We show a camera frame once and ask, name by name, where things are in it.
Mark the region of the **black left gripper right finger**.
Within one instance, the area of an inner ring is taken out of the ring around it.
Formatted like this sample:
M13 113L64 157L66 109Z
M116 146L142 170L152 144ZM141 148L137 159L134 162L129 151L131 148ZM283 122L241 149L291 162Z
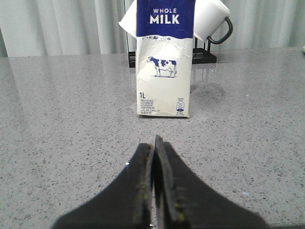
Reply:
M157 135L154 188L161 229L267 229L258 214L233 203L205 184Z

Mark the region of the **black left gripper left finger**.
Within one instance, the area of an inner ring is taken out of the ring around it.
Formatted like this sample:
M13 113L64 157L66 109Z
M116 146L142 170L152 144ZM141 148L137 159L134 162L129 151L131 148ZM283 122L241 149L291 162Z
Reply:
M129 164L101 193L61 216L54 229L148 229L153 147L138 145Z

